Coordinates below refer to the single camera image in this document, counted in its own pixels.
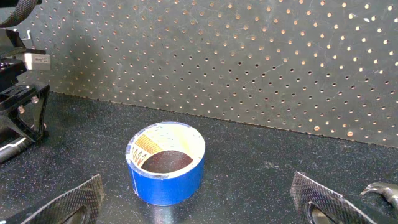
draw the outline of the gray perforated board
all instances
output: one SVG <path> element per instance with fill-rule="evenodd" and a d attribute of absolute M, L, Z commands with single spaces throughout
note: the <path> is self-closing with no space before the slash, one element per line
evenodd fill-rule
<path fill-rule="evenodd" d="M 52 70 L 23 80 L 398 146 L 397 7 L 393 0 L 44 1 L 17 28 L 30 29 L 35 47 L 52 55 Z"/>

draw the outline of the blue tape surface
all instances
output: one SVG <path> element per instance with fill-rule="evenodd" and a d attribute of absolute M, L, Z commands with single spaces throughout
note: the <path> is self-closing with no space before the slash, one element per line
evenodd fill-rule
<path fill-rule="evenodd" d="M 182 123 L 159 123 L 159 124 L 178 124 Z M 197 188 L 199 188 L 203 177 L 203 166 L 205 163 L 204 157 L 204 140 L 203 141 L 203 155 L 195 167 L 192 167 L 182 175 L 167 175 L 167 174 L 154 174 L 142 170 L 136 163 L 132 162 L 128 155 L 132 154 L 134 140 L 145 130 L 159 124 L 143 129 L 137 133 L 130 141 L 126 149 L 126 160 L 131 175 L 132 186 L 136 194 L 145 202 L 154 205 L 173 205 L 189 198 Z"/>

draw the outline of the screw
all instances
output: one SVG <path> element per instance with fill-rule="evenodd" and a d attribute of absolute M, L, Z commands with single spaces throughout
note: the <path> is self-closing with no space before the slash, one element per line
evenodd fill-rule
<path fill-rule="evenodd" d="M 39 99 L 37 96 L 33 96 L 32 99 L 30 99 L 32 101 L 32 103 L 36 104 L 39 102 Z"/>
<path fill-rule="evenodd" d="M 22 105 L 18 106 L 18 111 L 19 111 L 20 114 L 25 113 L 25 108 L 24 108 L 24 106 L 22 106 Z"/>

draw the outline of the speckled black tabletop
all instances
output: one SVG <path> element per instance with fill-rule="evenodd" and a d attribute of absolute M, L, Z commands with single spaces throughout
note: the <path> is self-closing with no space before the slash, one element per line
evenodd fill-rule
<path fill-rule="evenodd" d="M 124 155 L 134 134 L 161 121 L 189 124 L 206 141 L 201 187 L 171 207 L 138 199 Z M 42 143 L 0 165 L 0 218 L 94 174 L 106 194 L 98 223 L 295 223 L 289 189 L 296 170 L 343 195 L 359 195 L 372 182 L 398 183 L 398 150 L 391 147 L 54 93 L 45 122 Z M 375 194 L 363 201 L 385 203 Z"/>

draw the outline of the painter's tape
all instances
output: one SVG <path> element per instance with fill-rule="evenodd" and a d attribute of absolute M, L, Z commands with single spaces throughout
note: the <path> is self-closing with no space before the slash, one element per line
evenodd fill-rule
<path fill-rule="evenodd" d="M 162 151 L 179 151 L 192 158 L 186 167 L 165 174 L 142 169 L 143 163 Z M 127 145 L 126 160 L 132 186 L 143 201 L 173 205 L 189 198 L 203 176 L 205 140 L 193 127 L 178 122 L 153 124 L 139 131 Z"/>

